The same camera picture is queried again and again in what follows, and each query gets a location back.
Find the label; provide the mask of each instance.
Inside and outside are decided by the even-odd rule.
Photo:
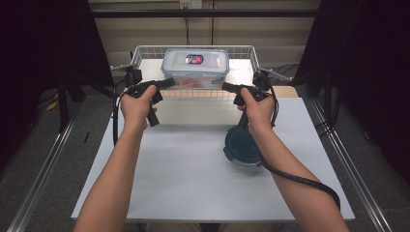
[[[202,55],[190,54],[190,55],[187,56],[185,61],[187,62],[187,64],[201,65],[202,62],[204,62],[204,57]]]

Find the table surface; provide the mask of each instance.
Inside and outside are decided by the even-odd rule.
[[[307,168],[337,192],[343,217],[354,218],[303,100],[279,98],[278,101],[275,132]],[[226,131],[241,116],[230,98],[171,97],[161,101],[158,109],[161,123],[148,128],[142,140],[128,220],[294,219],[269,171],[225,157],[222,149]],[[119,131],[122,120],[120,115]],[[112,148],[110,121],[72,218],[77,218]]]

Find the handheld controller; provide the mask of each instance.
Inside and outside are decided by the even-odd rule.
[[[241,89],[243,88],[247,88],[250,93],[253,95],[253,98],[257,101],[260,102],[266,98],[268,98],[270,95],[268,93],[266,93],[265,91],[258,89],[256,87],[253,86],[248,86],[248,85],[235,85],[235,84],[231,84],[228,82],[224,82],[222,84],[222,90],[225,90],[229,93],[235,93],[236,97],[233,101],[234,104],[236,105],[240,105],[243,106],[245,105],[245,100],[241,95]],[[244,110],[244,112],[242,113],[241,119],[239,121],[238,127],[242,130],[247,128],[248,125],[248,114],[247,111]]]
[[[129,88],[127,94],[134,98],[139,98],[145,93],[145,90],[147,90],[150,85],[155,85],[157,87],[157,92],[151,99],[153,104],[163,100],[160,90],[167,89],[175,85],[173,78],[168,78],[165,80],[150,80],[143,83],[138,83],[139,81],[139,78],[129,78],[126,76],[126,86]],[[147,119],[151,127],[160,123],[152,105],[150,105],[150,111],[148,112]]]

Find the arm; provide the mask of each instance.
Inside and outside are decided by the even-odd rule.
[[[302,164],[272,131],[270,120],[274,101],[267,98],[256,102],[247,89],[242,89],[249,117],[249,132],[269,165],[274,168],[319,180]],[[272,174],[278,189],[295,219],[305,231],[348,231],[334,199],[326,192]]]
[[[139,99],[121,99],[124,129],[102,173],[81,208],[74,231],[121,231],[127,216],[133,176],[150,100],[156,92],[150,86]]]

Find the clear plastic container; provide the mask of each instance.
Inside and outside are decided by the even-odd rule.
[[[165,78],[173,77],[177,87],[220,89],[229,73],[229,58],[224,50],[169,48],[161,71]]]

